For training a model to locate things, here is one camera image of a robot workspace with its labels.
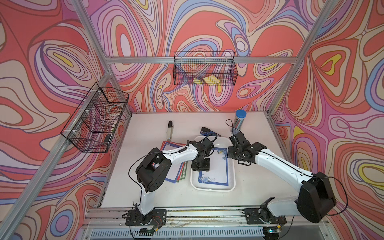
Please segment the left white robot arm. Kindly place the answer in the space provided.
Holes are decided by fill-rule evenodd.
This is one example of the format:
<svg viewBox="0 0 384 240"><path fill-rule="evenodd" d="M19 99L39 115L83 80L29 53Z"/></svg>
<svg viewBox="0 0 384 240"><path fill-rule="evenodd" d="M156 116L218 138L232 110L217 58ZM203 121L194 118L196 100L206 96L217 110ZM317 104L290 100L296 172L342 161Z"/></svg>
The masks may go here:
<svg viewBox="0 0 384 240"><path fill-rule="evenodd" d="M139 213L146 216L155 209L155 191L162 186L173 165L190 161L193 171L208 172L213 152L214 140L207 137L198 142L188 141L186 145L169 151L153 148L135 171L141 187L140 203L137 206Z"/></svg>

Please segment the blue bordered stationery sheet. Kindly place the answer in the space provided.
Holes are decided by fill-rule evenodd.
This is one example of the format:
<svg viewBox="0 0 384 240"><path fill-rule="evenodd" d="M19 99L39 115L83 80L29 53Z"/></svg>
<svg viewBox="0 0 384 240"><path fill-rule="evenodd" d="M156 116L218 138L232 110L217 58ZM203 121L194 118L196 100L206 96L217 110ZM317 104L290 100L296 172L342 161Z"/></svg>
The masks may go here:
<svg viewBox="0 0 384 240"><path fill-rule="evenodd" d="M183 144L178 144L178 143L174 143L174 142L170 142L170 141L163 141L162 143L162 147L161 147L161 150L164 151L164 150L173 150L173 149L176 149L176 148L179 148L183 146ZM177 180L178 180L178 176L180 175L180 172L181 172L181 169L182 169L182 165L183 163L181 164L172 164L167 176L166 176L166 179L165 181L168 181L170 183L173 183L173 184L176 184L178 183Z"/></svg>

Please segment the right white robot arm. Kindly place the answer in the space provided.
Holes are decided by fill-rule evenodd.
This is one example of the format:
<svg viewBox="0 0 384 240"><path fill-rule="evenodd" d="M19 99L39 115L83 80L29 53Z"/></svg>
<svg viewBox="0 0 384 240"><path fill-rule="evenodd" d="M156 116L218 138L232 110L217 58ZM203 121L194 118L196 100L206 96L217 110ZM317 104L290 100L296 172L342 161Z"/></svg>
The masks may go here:
<svg viewBox="0 0 384 240"><path fill-rule="evenodd" d="M329 177L324 173L314 174L301 169L280 158L265 145L259 142L251 144L241 132L231 136L230 141L232 144L228 147L228 158L236 160L240 165L261 166L298 192L296 197L270 197L260 205L256 213L252 214L247 209L249 216L257 217L266 224L279 217L302 216L317 224L336 206Z"/></svg>

